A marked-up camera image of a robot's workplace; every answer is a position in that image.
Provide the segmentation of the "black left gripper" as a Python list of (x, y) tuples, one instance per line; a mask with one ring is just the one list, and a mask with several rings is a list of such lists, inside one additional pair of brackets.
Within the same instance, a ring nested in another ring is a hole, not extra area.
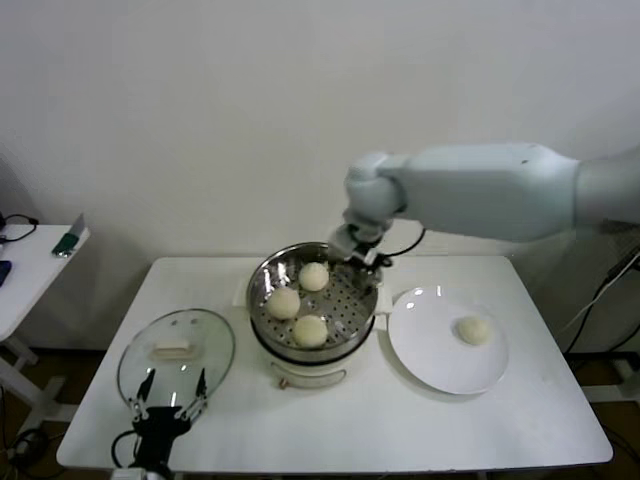
[(147, 400), (153, 386), (155, 368), (148, 368), (136, 395), (128, 400), (133, 414), (133, 430), (140, 439), (134, 454), (132, 467), (143, 469), (168, 469), (174, 441), (191, 429), (207, 405), (207, 381), (202, 368), (196, 384), (195, 398), (182, 407), (150, 407)]

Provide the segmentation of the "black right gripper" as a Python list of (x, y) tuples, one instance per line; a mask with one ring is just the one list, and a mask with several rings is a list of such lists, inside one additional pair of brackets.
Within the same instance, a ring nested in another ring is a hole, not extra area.
[(373, 266), (373, 249), (367, 246), (358, 246), (349, 254), (345, 262), (353, 268), (371, 269)]

